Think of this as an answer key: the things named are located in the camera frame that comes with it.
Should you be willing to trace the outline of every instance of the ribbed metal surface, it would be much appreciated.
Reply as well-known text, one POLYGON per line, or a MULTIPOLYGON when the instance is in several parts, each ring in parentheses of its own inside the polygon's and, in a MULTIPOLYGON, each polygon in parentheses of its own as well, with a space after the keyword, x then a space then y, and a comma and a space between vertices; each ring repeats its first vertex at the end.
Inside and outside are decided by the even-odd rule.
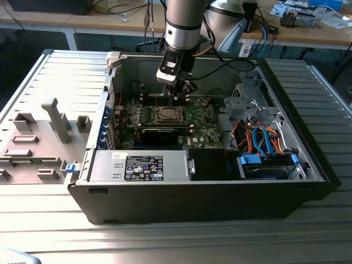
POLYGON ((58 110, 68 120, 78 116, 94 119, 95 110, 103 89, 106 52, 54 51, 42 55, 19 94, 0 124, 0 152, 12 136, 12 120, 18 112, 30 112, 36 120, 49 120, 41 108, 44 98, 56 97, 58 110))
MULTIPOLYGON (((304 119, 314 129, 328 125, 322 120, 352 124, 349 118, 304 119)), ((333 144, 320 146, 330 155, 333 144)), ((63 185, 0 185, 0 246, 33 253, 43 264, 352 263, 352 167, 333 168, 343 185, 286 219, 217 223, 93 225, 63 185)))
POLYGON ((337 176, 352 176, 352 116, 348 106, 304 61, 267 61, 337 176), (288 77, 292 72, 302 75, 288 77))

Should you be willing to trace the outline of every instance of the motherboard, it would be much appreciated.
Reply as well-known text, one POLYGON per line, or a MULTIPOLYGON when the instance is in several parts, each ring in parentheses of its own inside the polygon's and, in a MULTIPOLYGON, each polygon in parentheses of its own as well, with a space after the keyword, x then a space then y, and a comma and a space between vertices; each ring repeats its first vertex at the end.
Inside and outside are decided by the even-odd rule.
POLYGON ((121 150, 221 149, 214 105, 207 98, 185 98, 168 106, 161 97, 130 100, 114 111, 121 150))

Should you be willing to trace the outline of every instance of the floor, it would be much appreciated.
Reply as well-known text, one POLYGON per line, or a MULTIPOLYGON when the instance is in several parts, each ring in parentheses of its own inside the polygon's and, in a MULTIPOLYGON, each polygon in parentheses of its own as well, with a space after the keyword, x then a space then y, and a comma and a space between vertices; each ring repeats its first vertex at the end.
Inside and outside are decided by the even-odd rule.
MULTIPOLYGON (((88 34, 79 34, 78 39, 80 48, 89 51, 119 50, 135 52, 136 44, 143 41, 142 37, 88 34)), ((5 106, 8 99, 40 56, 42 47, 63 50, 68 48, 65 37, 60 33, 23 32, 21 30, 10 32, 6 29, 0 31, 0 109, 5 106), (16 41, 11 41, 7 37, 11 34, 16 36, 16 41)), ((266 57, 270 55, 271 58, 277 58, 281 50, 281 48, 275 47, 265 55, 266 57)), ((296 59, 301 51, 302 48, 284 47, 281 58, 296 59)), ((339 52, 315 49, 306 54, 305 61, 315 65, 325 78, 329 79, 340 58, 339 52)), ((352 98, 347 94, 347 88, 350 87, 351 74, 352 67, 348 67, 334 85, 335 89, 348 104, 352 102, 352 98)))

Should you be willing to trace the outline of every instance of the wooden tabletop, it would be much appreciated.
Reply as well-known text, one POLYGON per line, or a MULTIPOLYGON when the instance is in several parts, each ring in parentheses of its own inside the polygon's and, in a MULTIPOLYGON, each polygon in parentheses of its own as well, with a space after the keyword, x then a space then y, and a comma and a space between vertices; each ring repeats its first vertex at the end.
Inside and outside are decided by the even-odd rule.
MULTIPOLYGON (((38 13, 38 12, 15 12, 11 6, 5 1, 6 7, 13 17, 21 24, 36 24, 36 25, 57 25, 70 26, 75 28, 92 28, 92 29, 112 29, 112 30, 134 30, 143 31, 143 20, 146 7, 138 8, 127 12, 127 22, 123 22, 110 15, 100 14, 94 10, 86 16, 70 15, 70 14, 53 14, 53 13, 38 13)), ((108 6, 114 4, 129 3, 128 0, 107 0, 108 6)), ((352 42, 352 29, 334 29, 324 23, 318 21, 316 26, 312 29, 306 27, 286 28, 280 26, 280 17, 269 15, 276 0, 258 0, 263 16, 269 21, 270 25, 279 28, 277 40, 293 41, 293 42, 313 42, 324 43, 332 45, 349 45, 352 42)), ((131 4, 124 7, 116 7, 112 11, 121 12, 132 7, 143 5, 143 0, 133 1, 131 4)), ((106 3, 102 1, 101 4, 95 6, 98 11, 107 12, 106 3)), ((350 12, 351 9, 343 7, 341 10, 344 13, 350 12)), ((157 32, 164 31, 164 10, 160 4, 154 5, 154 28, 157 32)), ((14 23, 13 19, 8 15, 2 5, 0 5, 0 21, 14 23)), ((258 25, 254 24, 252 32, 244 33, 243 38, 260 39, 262 33, 258 25)))

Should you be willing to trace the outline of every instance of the warning label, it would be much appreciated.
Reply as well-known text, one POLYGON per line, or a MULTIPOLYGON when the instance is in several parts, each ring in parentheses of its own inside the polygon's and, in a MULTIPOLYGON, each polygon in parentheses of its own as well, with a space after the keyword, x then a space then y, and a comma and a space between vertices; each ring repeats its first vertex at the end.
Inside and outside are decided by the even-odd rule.
POLYGON ((163 156, 127 156, 126 181, 163 180, 163 156))

